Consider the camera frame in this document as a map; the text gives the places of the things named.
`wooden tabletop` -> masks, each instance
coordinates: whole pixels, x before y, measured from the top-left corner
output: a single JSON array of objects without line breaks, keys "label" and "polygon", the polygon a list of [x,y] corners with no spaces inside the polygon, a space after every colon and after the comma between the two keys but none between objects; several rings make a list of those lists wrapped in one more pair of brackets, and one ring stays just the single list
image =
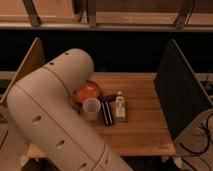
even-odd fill
[{"label": "wooden tabletop", "polygon": [[[167,123],[158,100],[153,80],[155,74],[122,73],[95,74],[91,80],[98,83],[103,95],[122,91],[127,102],[127,122],[116,122],[105,127],[103,120],[86,121],[121,156],[174,155]],[[42,157],[31,144],[28,156]]]}]

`bottle cap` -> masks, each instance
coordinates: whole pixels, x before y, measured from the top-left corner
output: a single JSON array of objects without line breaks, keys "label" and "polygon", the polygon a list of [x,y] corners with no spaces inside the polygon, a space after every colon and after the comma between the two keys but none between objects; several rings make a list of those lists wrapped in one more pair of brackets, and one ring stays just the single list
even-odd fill
[{"label": "bottle cap", "polygon": [[118,94],[118,95],[122,95],[122,91],[118,91],[117,94]]}]

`white cup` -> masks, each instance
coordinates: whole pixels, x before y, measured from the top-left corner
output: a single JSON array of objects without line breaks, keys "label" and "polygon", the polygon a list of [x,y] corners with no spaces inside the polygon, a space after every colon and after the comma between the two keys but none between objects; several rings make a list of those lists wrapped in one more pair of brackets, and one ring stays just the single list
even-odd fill
[{"label": "white cup", "polygon": [[101,111],[101,103],[96,98],[87,98],[83,102],[83,111],[85,112],[86,120],[97,120],[98,114]]}]

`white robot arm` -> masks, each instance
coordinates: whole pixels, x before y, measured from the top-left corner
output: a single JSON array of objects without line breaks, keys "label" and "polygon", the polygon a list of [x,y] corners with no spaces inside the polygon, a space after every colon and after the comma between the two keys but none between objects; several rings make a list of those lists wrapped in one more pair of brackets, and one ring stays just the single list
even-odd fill
[{"label": "white robot arm", "polygon": [[71,49],[18,81],[7,96],[8,109],[60,170],[131,171],[68,103],[92,72],[90,56]]}]

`bottle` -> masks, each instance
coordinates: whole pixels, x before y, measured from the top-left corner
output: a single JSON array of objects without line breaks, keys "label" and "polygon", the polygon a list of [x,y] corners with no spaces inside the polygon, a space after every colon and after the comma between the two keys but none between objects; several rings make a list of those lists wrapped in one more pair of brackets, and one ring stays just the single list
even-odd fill
[{"label": "bottle", "polygon": [[117,122],[126,121],[126,100],[121,91],[118,91],[115,99],[115,119]]}]

